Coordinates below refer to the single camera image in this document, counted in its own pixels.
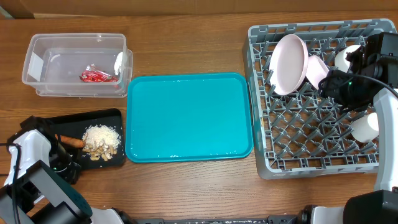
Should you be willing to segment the orange carrot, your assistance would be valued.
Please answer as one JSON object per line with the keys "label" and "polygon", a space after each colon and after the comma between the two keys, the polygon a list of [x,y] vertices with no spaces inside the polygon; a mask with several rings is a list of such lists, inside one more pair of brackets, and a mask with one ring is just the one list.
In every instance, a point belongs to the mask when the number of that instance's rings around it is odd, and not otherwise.
{"label": "orange carrot", "polygon": [[56,135],[55,137],[61,143],[64,143],[64,144],[74,147],[74,148],[83,148],[85,146],[85,142],[81,139],[71,138],[71,137],[63,136],[63,135]]}

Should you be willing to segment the white bowl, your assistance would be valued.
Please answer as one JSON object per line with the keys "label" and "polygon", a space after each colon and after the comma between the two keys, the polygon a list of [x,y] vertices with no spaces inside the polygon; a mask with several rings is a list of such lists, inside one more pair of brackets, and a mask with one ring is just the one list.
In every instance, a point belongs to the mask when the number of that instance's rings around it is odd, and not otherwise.
{"label": "white bowl", "polygon": [[335,57],[334,64],[337,67],[338,70],[341,70],[342,72],[347,72],[351,62],[349,62],[346,57],[348,53],[352,53],[356,51],[358,48],[360,48],[360,45],[350,45],[349,47],[341,50]]}

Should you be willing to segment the pink bowl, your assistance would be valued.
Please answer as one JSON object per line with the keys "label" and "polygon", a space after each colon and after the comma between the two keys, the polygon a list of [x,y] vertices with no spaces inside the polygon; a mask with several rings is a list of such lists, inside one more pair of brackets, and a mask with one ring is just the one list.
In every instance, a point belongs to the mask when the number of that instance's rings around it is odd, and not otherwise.
{"label": "pink bowl", "polygon": [[319,82],[327,76],[328,72],[328,67],[320,57],[312,55],[308,58],[306,78],[316,90]]}

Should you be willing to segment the white paper cup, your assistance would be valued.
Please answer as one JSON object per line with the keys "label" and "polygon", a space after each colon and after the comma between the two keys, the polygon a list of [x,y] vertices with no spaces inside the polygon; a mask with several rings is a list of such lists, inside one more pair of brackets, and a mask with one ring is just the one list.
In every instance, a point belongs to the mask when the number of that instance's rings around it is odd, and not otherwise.
{"label": "white paper cup", "polygon": [[351,123],[355,140],[359,142],[370,142],[379,136],[379,123],[377,113],[370,113]]}

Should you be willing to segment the pink plate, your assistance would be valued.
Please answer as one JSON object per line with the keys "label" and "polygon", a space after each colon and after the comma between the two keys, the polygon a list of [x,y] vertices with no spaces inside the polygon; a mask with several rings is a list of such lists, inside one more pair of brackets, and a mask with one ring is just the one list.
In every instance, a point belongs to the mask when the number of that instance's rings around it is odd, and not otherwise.
{"label": "pink plate", "polygon": [[284,36],[276,45],[269,64],[270,84],[278,95],[294,92],[303,82],[308,68],[305,42],[294,34]]}

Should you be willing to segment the red snack wrapper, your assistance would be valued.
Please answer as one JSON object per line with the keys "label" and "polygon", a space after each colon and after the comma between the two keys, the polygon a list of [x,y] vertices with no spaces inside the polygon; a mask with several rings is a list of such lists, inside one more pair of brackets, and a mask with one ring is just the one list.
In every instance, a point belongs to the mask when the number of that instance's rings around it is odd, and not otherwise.
{"label": "red snack wrapper", "polygon": [[104,71],[98,70],[94,64],[88,65],[80,75],[80,80],[85,83],[117,82],[119,79]]}

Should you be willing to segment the white tissue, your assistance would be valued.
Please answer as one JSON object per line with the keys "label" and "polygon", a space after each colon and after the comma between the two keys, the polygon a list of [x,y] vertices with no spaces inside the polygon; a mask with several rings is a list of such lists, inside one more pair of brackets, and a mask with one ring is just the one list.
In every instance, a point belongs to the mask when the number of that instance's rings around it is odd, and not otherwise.
{"label": "white tissue", "polygon": [[115,60],[115,63],[114,63],[114,74],[116,76],[119,76],[119,74],[121,73],[123,57],[124,57],[124,52],[118,53],[118,55],[116,57],[116,60]]}

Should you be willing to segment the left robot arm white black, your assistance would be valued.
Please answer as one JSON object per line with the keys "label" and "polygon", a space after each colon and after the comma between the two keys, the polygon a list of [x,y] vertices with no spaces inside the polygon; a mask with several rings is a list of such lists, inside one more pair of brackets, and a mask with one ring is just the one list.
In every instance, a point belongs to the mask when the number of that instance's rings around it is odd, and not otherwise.
{"label": "left robot arm white black", "polygon": [[11,154],[1,187],[4,223],[130,223],[122,211],[92,208],[71,184],[80,171],[46,119],[31,116],[4,147]]}

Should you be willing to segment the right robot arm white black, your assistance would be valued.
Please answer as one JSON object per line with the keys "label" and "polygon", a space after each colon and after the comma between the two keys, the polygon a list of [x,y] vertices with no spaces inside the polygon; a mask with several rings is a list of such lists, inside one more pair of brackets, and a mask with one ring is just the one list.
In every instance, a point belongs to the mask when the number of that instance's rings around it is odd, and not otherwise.
{"label": "right robot arm white black", "polygon": [[323,98],[345,113],[373,105],[379,125],[379,168],[374,191],[344,207],[307,205],[296,223],[397,223],[397,34],[381,32],[346,57],[348,72],[331,70],[320,80]]}

